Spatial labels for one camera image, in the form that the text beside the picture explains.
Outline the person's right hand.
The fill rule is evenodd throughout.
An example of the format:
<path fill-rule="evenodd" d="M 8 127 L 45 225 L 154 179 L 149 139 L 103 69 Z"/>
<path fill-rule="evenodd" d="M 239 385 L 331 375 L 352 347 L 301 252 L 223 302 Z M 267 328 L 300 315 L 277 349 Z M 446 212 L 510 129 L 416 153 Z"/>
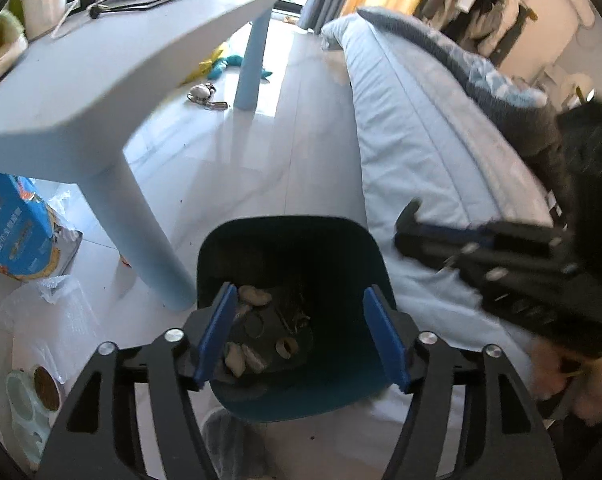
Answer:
<path fill-rule="evenodd" d="M 531 392 L 546 401 L 578 377 L 585 377 L 571 403 L 572 413 L 587 426 L 602 422 L 602 357 L 591 360 L 535 337 L 529 356 L 532 364 Z"/>

